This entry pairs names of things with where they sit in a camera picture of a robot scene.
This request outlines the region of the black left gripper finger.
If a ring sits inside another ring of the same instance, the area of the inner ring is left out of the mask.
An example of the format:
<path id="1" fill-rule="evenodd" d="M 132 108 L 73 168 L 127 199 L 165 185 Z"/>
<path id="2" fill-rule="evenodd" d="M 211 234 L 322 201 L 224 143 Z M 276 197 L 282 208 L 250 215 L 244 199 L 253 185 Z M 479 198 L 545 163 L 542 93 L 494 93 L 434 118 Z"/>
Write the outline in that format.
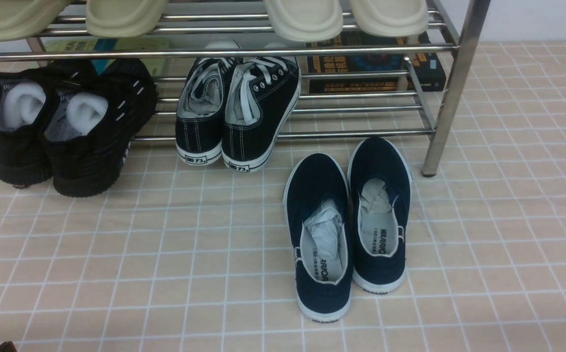
<path id="1" fill-rule="evenodd" d="M 0 352 L 17 352 L 13 341 L 6 341 L 0 344 Z"/>

